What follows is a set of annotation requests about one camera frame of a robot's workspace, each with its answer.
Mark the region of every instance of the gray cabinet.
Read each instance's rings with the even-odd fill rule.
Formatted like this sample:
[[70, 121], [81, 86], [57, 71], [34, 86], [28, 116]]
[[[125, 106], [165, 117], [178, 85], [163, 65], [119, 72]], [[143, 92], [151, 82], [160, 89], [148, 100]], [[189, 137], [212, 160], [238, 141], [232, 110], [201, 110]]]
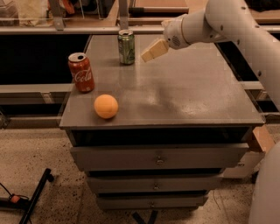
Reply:
[[[93, 36], [95, 89], [73, 88], [60, 122], [101, 209], [202, 206], [263, 125], [214, 45], [144, 63], [140, 52], [155, 38], [136, 35], [136, 62], [121, 66], [116, 36]], [[102, 94], [119, 103], [112, 119], [93, 111]]]

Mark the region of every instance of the coca-cola can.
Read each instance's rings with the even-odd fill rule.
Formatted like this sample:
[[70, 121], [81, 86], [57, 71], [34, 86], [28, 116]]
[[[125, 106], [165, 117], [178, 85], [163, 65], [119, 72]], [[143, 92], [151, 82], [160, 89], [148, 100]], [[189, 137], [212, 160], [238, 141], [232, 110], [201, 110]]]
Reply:
[[95, 80], [87, 55], [83, 52], [72, 53], [68, 65], [75, 86], [81, 93], [88, 93], [95, 88]]

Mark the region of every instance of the terrazzo floor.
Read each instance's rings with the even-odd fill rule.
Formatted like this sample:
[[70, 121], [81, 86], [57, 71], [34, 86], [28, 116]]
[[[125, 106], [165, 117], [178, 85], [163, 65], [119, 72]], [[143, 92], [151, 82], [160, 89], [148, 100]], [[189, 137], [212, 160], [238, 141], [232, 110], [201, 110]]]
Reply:
[[[279, 125], [268, 126], [274, 140], [280, 141]], [[138, 212], [148, 223], [151, 210], [102, 211], [95, 204], [85, 175], [70, 155], [71, 144], [64, 130], [36, 124], [0, 129], [0, 182], [10, 192], [31, 197], [45, 168], [52, 169], [55, 180], [47, 182], [31, 216], [32, 224], [137, 224]], [[157, 210], [156, 224], [242, 224], [249, 219], [254, 185], [251, 178], [224, 179], [221, 187], [209, 193], [206, 204], [198, 209]], [[8, 197], [0, 188], [0, 197]], [[0, 224], [19, 223], [22, 212], [0, 211]]]

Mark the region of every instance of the drawer front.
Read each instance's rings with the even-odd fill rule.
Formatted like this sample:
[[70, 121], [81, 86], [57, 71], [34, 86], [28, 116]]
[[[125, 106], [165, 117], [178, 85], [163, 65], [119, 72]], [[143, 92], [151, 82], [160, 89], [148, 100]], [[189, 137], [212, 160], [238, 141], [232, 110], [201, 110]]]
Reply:
[[180, 146], [73, 147], [81, 171], [235, 167], [248, 150], [246, 143]]
[[219, 187], [220, 182], [221, 175], [87, 178], [91, 191], [97, 194], [210, 191]]
[[181, 196], [163, 198], [96, 198], [100, 209], [138, 209], [138, 208], [168, 208], [168, 207], [200, 207], [207, 201], [207, 196]]

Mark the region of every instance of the ping pong ball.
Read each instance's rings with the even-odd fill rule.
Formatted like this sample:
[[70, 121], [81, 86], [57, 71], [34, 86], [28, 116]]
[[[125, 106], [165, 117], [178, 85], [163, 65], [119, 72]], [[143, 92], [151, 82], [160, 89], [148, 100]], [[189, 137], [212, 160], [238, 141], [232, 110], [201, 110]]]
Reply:
[[115, 116], [118, 109], [118, 103], [112, 95], [102, 94], [94, 101], [94, 110], [101, 118], [109, 119]]

